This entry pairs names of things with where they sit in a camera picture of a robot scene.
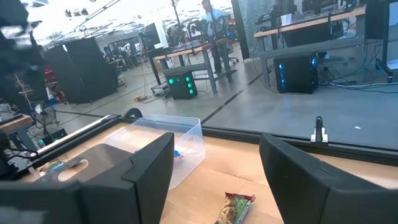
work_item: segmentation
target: computer tower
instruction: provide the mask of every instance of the computer tower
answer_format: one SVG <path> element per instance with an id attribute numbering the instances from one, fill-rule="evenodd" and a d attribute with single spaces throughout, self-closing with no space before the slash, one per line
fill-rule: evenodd
<path id="1" fill-rule="evenodd" d="M 191 71 L 175 72 L 165 76 L 173 99 L 190 100 L 198 95 Z"/>
<path id="2" fill-rule="evenodd" d="M 312 94 L 318 86 L 317 54 L 290 54 L 274 59 L 279 93 Z"/>

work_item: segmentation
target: blue led light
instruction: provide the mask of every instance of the blue led light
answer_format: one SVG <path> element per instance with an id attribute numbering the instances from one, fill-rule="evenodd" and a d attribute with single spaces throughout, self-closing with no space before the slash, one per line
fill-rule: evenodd
<path id="1" fill-rule="evenodd" d="M 316 58 L 312 58 L 312 66 L 317 66 L 317 59 Z"/>
<path id="2" fill-rule="evenodd" d="M 284 66 L 282 64 L 279 65 L 279 72 L 280 72 L 280 82 L 282 84 L 282 88 L 285 87 L 285 77 L 284 77 Z"/>

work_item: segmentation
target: pc case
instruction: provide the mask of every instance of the pc case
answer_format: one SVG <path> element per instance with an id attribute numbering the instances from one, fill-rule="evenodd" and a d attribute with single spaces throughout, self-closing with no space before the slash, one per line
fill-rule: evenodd
<path id="1" fill-rule="evenodd" d="M 315 52 L 277 57 L 274 66 L 279 93 L 312 94 L 318 86 Z"/>

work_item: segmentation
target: blue object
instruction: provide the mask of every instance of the blue object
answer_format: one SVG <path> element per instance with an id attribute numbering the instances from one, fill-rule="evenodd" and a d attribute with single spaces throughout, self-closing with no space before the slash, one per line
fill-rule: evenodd
<path id="1" fill-rule="evenodd" d="M 316 67 L 317 66 L 317 59 L 316 58 L 312 58 L 312 66 Z"/>
<path id="2" fill-rule="evenodd" d="M 174 157 L 179 157 L 181 156 L 181 153 L 178 152 L 177 150 L 174 150 Z"/>

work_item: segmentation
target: workbench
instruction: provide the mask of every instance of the workbench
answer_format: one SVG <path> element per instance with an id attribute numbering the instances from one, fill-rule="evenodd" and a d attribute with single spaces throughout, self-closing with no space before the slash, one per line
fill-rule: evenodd
<path id="1" fill-rule="evenodd" d="M 18 134 L 18 136 L 21 138 L 22 142 L 28 149 L 36 150 L 37 148 L 35 144 L 27 134 L 27 128 L 29 128 L 32 125 L 32 123 L 33 123 L 32 117 L 24 115 L 19 119 L 1 125 L 0 129 L 2 129 L 8 136 L 15 133 Z M 17 141 L 13 140 L 13 142 L 17 147 L 19 147 L 18 146 L 19 143 Z"/>
<path id="2" fill-rule="evenodd" d="M 224 48 L 224 51 L 223 51 L 224 53 L 222 54 L 221 57 L 223 58 L 225 72 L 222 74 L 217 74 L 217 77 L 214 76 L 213 68 L 211 67 L 211 62 L 210 62 L 210 58 L 208 55 L 208 50 L 211 50 L 214 46 L 219 46 L 219 47 Z M 171 52 L 169 54 L 159 55 L 159 56 L 154 57 L 153 59 L 156 61 L 161 61 L 161 60 L 167 60 L 170 57 L 179 57 L 180 64 L 182 67 L 184 67 L 185 66 L 185 63 L 183 61 L 184 55 L 190 55 L 190 54 L 196 55 L 196 54 L 199 54 L 200 52 L 203 55 L 203 59 L 204 59 L 205 63 L 197 64 L 197 65 L 189 65 L 189 66 L 192 67 L 193 72 L 201 71 L 201 70 L 207 71 L 208 78 L 194 78 L 194 80 L 196 80 L 196 81 L 209 80 L 211 89 L 213 90 L 213 93 L 216 94 L 217 93 L 216 81 L 219 80 L 220 78 L 223 78 L 225 75 L 227 76 L 228 80 L 231 79 L 231 67 L 229 66 L 229 56 L 228 56 L 228 51 L 226 49 L 226 39 L 225 38 L 216 40 L 214 43 L 211 42 L 208 44 L 203 44 L 199 47 L 195 47 L 192 49 L 182 49 L 177 52 Z M 160 64 L 162 65 L 163 70 L 168 69 L 168 67 L 165 66 L 166 63 L 160 63 Z"/>
<path id="3" fill-rule="evenodd" d="M 262 74 L 264 75 L 264 79 L 269 87 L 271 87 L 270 77 L 269 77 L 269 69 L 267 59 L 279 57 L 287 54 L 298 54 L 305 53 L 308 51 L 319 52 L 326 51 L 332 49 L 340 49 L 345 47 L 355 47 L 360 45 L 365 45 L 365 10 L 366 5 L 359 6 L 353 9 L 350 12 L 341 12 L 338 11 L 336 13 L 330 14 L 330 16 L 315 16 L 314 19 L 308 21 L 300 21 L 287 26 L 282 26 L 278 29 L 271 29 L 264 32 L 258 32 L 254 34 L 254 38 L 257 39 L 259 44 L 260 51 L 260 59 L 261 59 L 261 68 Z M 355 38 L 342 38 L 335 40 L 328 40 L 324 42 L 318 42 L 314 44 L 305 44 L 299 45 L 295 47 L 286 47 L 283 49 L 278 49 L 277 44 L 272 44 L 272 50 L 266 50 L 266 43 L 264 43 L 264 39 L 266 39 L 269 35 L 280 34 L 281 41 L 283 41 L 283 33 L 290 30 L 297 30 L 305 27 L 315 26 L 319 24 L 324 24 L 327 22 L 338 21 L 342 19 L 346 19 L 349 17 L 356 17 L 356 37 Z M 356 48 L 356 55 L 358 58 L 364 57 L 364 49 L 362 47 Z M 361 66 L 363 62 L 358 60 L 358 65 Z"/>
<path id="4" fill-rule="evenodd" d="M 65 138 L 73 138 L 107 118 L 100 119 Z M 107 138 L 127 125 L 118 123 L 105 129 L 95 137 L 65 151 L 59 159 L 76 157 L 89 148 L 104 143 Z M 259 146 L 209 137 L 204 137 L 204 142 L 205 160 L 178 187 L 169 191 L 161 223 L 214 223 L 224 203 L 225 192 L 256 195 L 256 200 L 251 205 L 244 223 L 283 223 L 264 175 Z M 41 149 L 40 153 L 51 150 L 50 148 L 51 146 Z M 314 156 L 385 188 L 398 188 L 398 167 L 319 154 Z M 33 182 L 37 178 L 27 175 L 21 181 Z"/>

